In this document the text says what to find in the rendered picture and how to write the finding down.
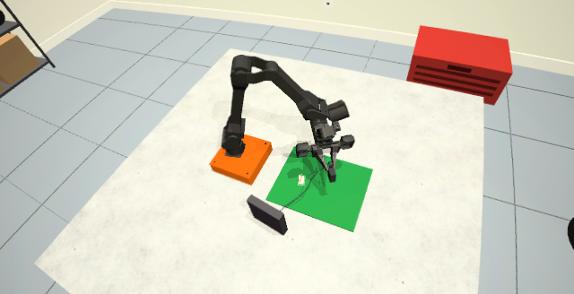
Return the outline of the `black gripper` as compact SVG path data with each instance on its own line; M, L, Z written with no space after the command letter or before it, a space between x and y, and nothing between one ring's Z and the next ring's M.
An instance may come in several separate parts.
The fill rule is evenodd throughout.
M352 134L349 135L344 135L341 136L341 139L339 141L333 141L333 137L328 136L327 138L320 138L320 141L316 140L315 137L315 126L318 126L319 128L325 127L325 124L327 123L318 123L315 124L311 127L312 129L312 133L314 136L314 141L315 144L309 145L308 142L306 143L297 143L296 145L296 155L297 158L300 157L306 157L308 155L308 151L312 152L312 158L316 158L321 165L324 167L324 169L326 170L326 172L328 172L328 166L326 164L326 160L323 154L323 149L327 149L330 148L330 156L331 156L331 161L332 161L332 165L335 168L336 167L336 155L337 153L339 153L339 151L341 149L343 150L347 150L347 149L351 149L353 147L353 145L355 144L355 138Z

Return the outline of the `green circuit board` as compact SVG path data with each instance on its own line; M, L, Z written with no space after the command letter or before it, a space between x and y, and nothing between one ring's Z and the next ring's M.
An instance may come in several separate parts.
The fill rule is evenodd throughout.
M294 146L266 200L281 206L290 203L285 207L354 232L372 171L336 159L336 182L330 183L312 152L297 158Z

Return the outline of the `black cooling fan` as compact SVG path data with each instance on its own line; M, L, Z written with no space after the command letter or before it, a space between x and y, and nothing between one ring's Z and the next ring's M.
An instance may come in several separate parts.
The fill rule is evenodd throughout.
M246 201L255 219L261 221L277 233L284 235L287 232L288 228L283 212L253 195L250 195Z

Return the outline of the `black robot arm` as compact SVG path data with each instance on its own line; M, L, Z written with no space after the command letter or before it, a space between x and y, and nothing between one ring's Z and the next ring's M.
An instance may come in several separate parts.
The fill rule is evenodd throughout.
M261 71L251 73L252 67ZM245 90L249 83L273 82L295 102L302 117L306 121L309 120L311 127L318 123L327 123L328 118L332 125L327 123L322 128L315 126L317 143L320 138L328 136L335 138L336 132L341 131L338 121L350 117L345 101L340 99L327 105L325 99L317 97L311 91L303 90L275 61L266 61L256 56L235 56L232 60L230 77L232 87L230 115L226 126L222 129L221 142L221 147L225 150L224 156L241 158L245 150L246 144L241 138L244 139L246 118L241 118L241 114Z

